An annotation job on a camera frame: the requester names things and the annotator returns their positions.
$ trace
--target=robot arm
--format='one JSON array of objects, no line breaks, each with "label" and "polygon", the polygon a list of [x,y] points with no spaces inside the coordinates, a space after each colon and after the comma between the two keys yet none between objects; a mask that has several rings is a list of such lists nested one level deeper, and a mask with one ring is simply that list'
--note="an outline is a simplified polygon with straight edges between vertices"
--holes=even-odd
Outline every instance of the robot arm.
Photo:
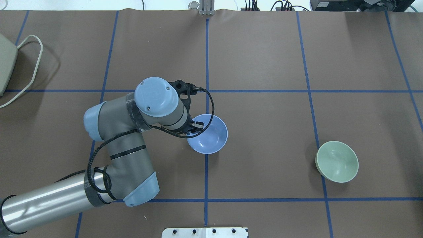
[{"label": "robot arm", "polygon": [[[207,127],[203,129],[203,123],[192,121],[189,109],[190,96],[202,90],[180,80],[169,83],[158,77],[147,78],[134,93],[88,109],[84,126],[96,141],[134,129],[144,132],[157,128],[174,135],[201,133]],[[180,99],[181,94],[187,95],[188,99]],[[18,236],[32,228],[104,206],[116,199],[123,199],[127,206],[132,207],[158,194],[156,172],[141,133],[128,133],[106,147],[110,165],[95,169],[89,166],[90,173],[78,174],[44,188],[0,200],[0,238]],[[105,174],[113,186],[108,186]],[[88,176],[92,176],[91,182],[98,189],[107,193],[96,191]]]}]

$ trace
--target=green bowl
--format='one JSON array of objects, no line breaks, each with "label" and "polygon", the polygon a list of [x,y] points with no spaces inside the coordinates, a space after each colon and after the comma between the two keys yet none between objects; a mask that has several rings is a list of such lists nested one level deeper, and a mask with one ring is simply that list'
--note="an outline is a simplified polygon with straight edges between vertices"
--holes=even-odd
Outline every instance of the green bowl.
[{"label": "green bowl", "polygon": [[321,175],[330,181],[346,183],[357,175],[358,159],[348,145],[329,141],[317,151],[316,167]]}]

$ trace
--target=blue joint cap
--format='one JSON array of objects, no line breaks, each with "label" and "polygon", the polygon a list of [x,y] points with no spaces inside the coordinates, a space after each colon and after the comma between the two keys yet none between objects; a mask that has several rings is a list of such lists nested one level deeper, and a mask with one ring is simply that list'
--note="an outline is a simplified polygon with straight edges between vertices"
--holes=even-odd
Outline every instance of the blue joint cap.
[{"label": "blue joint cap", "polygon": [[138,206],[153,199],[157,196],[159,191],[159,182],[157,182],[156,172],[153,172],[123,200],[128,207]]},{"label": "blue joint cap", "polygon": [[106,102],[93,106],[92,108],[88,109],[84,114],[85,130],[95,141],[103,141],[99,132],[99,114],[103,104],[105,104]]},{"label": "blue joint cap", "polygon": [[176,90],[160,77],[144,79],[135,89],[134,98],[141,112],[154,117],[171,114],[179,103]]}]

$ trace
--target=bowl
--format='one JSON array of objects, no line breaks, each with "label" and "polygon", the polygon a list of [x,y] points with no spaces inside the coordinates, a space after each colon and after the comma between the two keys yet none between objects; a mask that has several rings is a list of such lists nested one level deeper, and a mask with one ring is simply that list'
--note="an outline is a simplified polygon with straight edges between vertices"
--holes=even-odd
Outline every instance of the bowl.
[{"label": "bowl", "polygon": [[317,151],[316,167],[330,181],[346,183],[357,175],[358,158],[348,145],[329,141]]},{"label": "bowl", "polygon": [[[202,114],[192,119],[195,122],[203,122],[204,127],[209,123],[211,114]],[[199,136],[188,138],[188,144],[198,153],[209,155],[221,150],[228,140],[228,128],[222,119],[213,116],[210,126]]]}]

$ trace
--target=white cable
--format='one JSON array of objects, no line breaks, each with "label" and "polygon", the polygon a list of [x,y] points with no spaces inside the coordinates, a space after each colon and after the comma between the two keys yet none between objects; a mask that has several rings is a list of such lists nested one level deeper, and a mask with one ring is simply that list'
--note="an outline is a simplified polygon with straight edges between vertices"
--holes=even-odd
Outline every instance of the white cable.
[{"label": "white cable", "polygon": [[35,64],[35,69],[34,69],[34,73],[32,74],[32,79],[31,79],[31,81],[29,82],[29,84],[24,89],[22,89],[18,94],[16,94],[16,96],[14,96],[12,99],[10,99],[10,101],[8,101],[7,103],[1,105],[0,108],[3,108],[5,106],[11,104],[14,100],[16,100],[16,98],[18,98],[21,94],[23,94],[25,90],[27,90],[29,87],[31,87],[32,83],[34,82],[35,75],[37,74],[38,66],[40,64],[41,55],[43,54],[43,49],[44,49],[43,43],[41,42],[41,40],[38,37],[36,37],[34,35],[29,35],[29,36],[27,36],[27,38],[25,38],[25,40],[22,41],[22,43],[20,43],[18,45],[17,48],[19,49],[23,44],[25,44],[25,42],[30,37],[36,38],[38,40],[38,42],[40,43],[40,54],[38,55],[37,63]]},{"label": "white cable", "polygon": [[7,0],[5,0],[6,1],[6,5],[4,5],[4,7],[1,9],[1,10],[4,10],[4,9],[6,9],[7,8],[7,4],[8,4],[8,1]]},{"label": "white cable", "polygon": [[236,0],[233,0],[233,2],[234,2],[234,3],[235,3],[235,5],[236,5],[236,10],[237,10],[237,11],[239,11],[238,4],[236,3]]}]

